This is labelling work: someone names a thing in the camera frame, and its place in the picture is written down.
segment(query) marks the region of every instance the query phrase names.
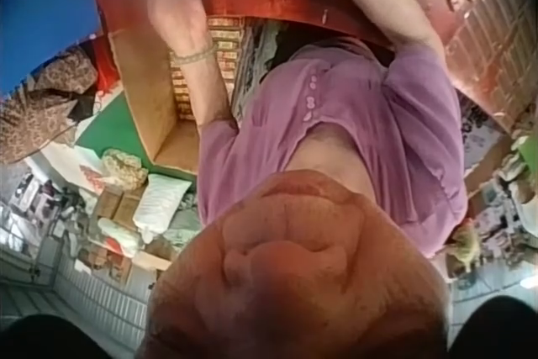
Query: blue surface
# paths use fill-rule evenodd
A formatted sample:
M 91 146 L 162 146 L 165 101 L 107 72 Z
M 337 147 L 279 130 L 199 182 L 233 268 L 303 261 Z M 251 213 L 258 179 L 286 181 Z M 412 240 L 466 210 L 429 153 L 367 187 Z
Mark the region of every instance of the blue surface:
M 33 69 L 95 33 L 95 0 L 0 0 L 0 94 Z

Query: purple blouse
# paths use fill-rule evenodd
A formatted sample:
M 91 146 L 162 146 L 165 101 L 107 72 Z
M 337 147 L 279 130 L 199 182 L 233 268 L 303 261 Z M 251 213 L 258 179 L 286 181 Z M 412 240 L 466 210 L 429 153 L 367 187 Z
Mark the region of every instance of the purple blouse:
M 400 50 L 384 70 L 338 48 L 306 47 L 273 70 L 238 131 L 216 121 L 201 134 L 199 212 L 210 224 L 275 172 L 318 123 L 356 142 L 377 202 L 426 256 L 465 216 L 461 113 L 437 54 Z

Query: woman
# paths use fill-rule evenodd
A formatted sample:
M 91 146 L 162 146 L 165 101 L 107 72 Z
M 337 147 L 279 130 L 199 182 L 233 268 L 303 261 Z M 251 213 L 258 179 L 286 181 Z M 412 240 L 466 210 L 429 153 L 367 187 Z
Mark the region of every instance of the woman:
M 353 0 L 393 42 L 309 45 L 241 129 L 200 0 L 150 0 L 201 139 L 208 226 L 156 285 L 143 357 L 443 357 L 428 263 L 467 211 L 456 91 L 415 0 Z

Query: gold bracelet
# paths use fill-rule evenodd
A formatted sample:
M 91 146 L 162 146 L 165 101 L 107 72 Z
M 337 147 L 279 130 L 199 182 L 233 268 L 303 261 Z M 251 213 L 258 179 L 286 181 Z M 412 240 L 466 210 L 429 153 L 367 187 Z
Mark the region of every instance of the gold bracelet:
M 208 56 L 214 54 L 216 50 L 217 50 L 217 44 L 213 43 L 213 45 L 211 45 L 211 48 L 209 48 L 208 50 L 203 50 L 202 52 L 198 52 L 197 54 L 193 54 L 189 56 L 177 56 L 176 55 L 176 58 L 174 61 L 178 65 L 187 65 L 189 63 L 198 62 L 198 61 L 201 61 L 202 59 L 207 58 Z

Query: cardboard box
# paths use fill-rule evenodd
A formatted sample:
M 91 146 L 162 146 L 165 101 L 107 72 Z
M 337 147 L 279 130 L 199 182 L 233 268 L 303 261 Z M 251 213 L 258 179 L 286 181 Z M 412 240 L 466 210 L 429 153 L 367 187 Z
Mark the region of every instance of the cardboard box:
M 115 188 L 105 188 L 93 210 L 95 221 L 97 222 L 99 218 L 111 219 L 128 230 L 138 232 L 133 216 L 144 190 L 145 187 L 142 187 L 135 191 L 122 193 Z
M 169 50 L 150 26 L 110 35 L 125 97 L 150 161 L 198 173 L 198 129 L 178 118 Z

